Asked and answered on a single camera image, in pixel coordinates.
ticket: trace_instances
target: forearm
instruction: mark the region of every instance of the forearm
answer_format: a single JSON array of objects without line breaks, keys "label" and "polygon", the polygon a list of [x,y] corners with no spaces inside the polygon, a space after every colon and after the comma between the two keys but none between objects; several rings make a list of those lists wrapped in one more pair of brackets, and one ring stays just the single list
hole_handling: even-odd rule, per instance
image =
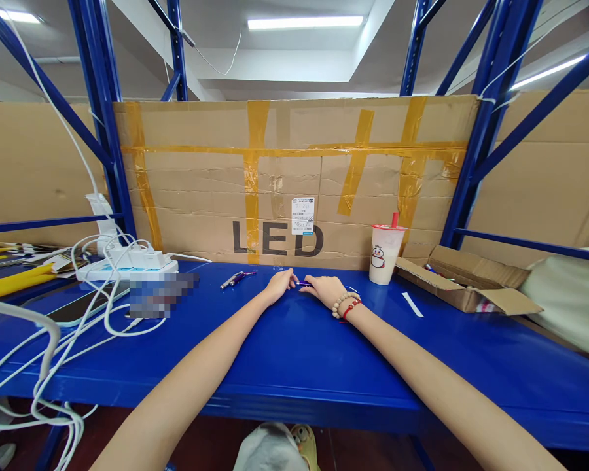
[{"label": "forearm", "polygon": [[365,306],[348,319],[486,470],[564,470],[502,409]]},{"label": "forearm", "polygon": [[92,469],[164,469],[269,304],[260,293],[193,348],[131,412]]}]

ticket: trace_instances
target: fluorescent light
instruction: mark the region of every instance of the fluorescent light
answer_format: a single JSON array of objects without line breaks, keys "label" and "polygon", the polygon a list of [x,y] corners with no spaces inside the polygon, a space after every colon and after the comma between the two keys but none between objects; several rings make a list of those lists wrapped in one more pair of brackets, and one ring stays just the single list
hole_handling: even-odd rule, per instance
[{"label": "fluorescent light", "polygon": [[553,69],[546,70],[545,72],[541,72],[540,74],[537,74],[537,75],[534,75],[533,77],[522,80],[521,82],[517,82],[515,85],[510,87],[510,89],[517,90],[519,87],[523,87],[524,85],[528,85],[529,83],[532,83],[535,80],[542,79],[543,77],[547,77],[548,75],[551,75],[551,74],[561,71],[563,69],[567,69],[568,67],[571,67],[572,65],[578,64],[578,62],[583,60],[585,58],[585,56],[580,56],[579,58],[572,59],[569,62],[565,62],[564,64],[557,65]]},{"label": "fluorescent light", "polygon": [[18,21],[21,23],[41,23],[33,14],[27,12],[14,12],[11,10],[0,10],[0,18],[3,20],[8,20],[9,18],[13,21]]},{"label": "fluorescent light", "polygon": [[313,27],[360,26],[362,16],[317,16],[315,18],[273,18],[249,20],[249,29],[296,29]]}]

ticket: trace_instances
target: blue workbench surface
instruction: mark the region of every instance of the blue workbench surface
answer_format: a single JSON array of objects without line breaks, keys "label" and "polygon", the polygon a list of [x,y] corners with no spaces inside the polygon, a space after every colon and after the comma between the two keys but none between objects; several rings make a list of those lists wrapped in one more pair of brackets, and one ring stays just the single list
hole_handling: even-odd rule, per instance
[{"label": "blue workbench surface", "polygon": [[[46,388],[46,398],[136,406],[190,349],[279,270],[259,266],[256,276],[221,291],[221,283],[239,270],[249,271],[249,266],[181,262],[180,269],[199,273],[199,287],[161,328],[115,339],[75,359]],[[462,313],[398,277],[388,287],[379,287],[368,281],[367,272],[297,268],[295,273],[299,278],[308,273],[338,276],[360,291],[371,310],[481,390],[545,446],[589,451],[585,358],[502,315]],[[50,312],[78,297],[79,290],[70,287],[29,307]],[[423,318],[414,315],[402,297],[405,291]],[[118,330],[127,325],[122,311],[111,320]],[[141,328],[153,322],[143,321]],[[0,316],[0,358],[34,331],[31,323]],[[104,327],[96,326],[74,351],[106,336]],[[45,342],[38,339],[18,353],[4,372],[41,352]],[[3,393],[30,396],[39,369],[28,371]],[[260,318],[204,413],[398,433],[418,434],[440,426],[354,327],[340,324],[315,298],[294,290]]]}]

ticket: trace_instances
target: white paper strip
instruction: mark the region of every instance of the white paper strip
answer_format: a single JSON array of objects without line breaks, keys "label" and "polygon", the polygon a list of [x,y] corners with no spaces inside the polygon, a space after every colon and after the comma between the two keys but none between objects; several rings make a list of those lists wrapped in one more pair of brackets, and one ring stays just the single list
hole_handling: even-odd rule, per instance
[{"label": "white paper strip", "polygon": [[410,299],[410,295],[408,293],[403,293],[403,295],[404,295],[404,298],[406,298],[406,301],[408,301],[408,304],[410,304],[410,307],[412,308],[414,313],[418,317],[423,317],[423,314],[421,314],[421,311],[419,310],[419,308],[416,306],[416,304],[414,302],[412,302],[412,299]]}]

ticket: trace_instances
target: wrist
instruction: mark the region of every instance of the wrist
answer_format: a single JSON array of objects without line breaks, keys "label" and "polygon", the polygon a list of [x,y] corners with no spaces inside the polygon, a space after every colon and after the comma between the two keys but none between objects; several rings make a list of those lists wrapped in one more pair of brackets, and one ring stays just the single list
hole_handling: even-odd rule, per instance
[{"label": "wrist", "polygon": [[345,299],[342,303],[340,303],[340,305],[338,306],[338,314],[340,314],[341,317],[344,317],[345,311],[347,310],[349,305],[351,305],[351,303],[353,303],[354,301],[356,301],[355,298],[349,297]]},{"label": "wrist", "polygon": [[268,309],[268,307],[271,306],[272,304],[274,304],[274,302],[276,301],[275,299],[272,298],[271,294],[269,292],[267,292],[266,290],[260,291],[257,294],[257,296],[255,296],[255,299],[261,305],[262,311]]}]

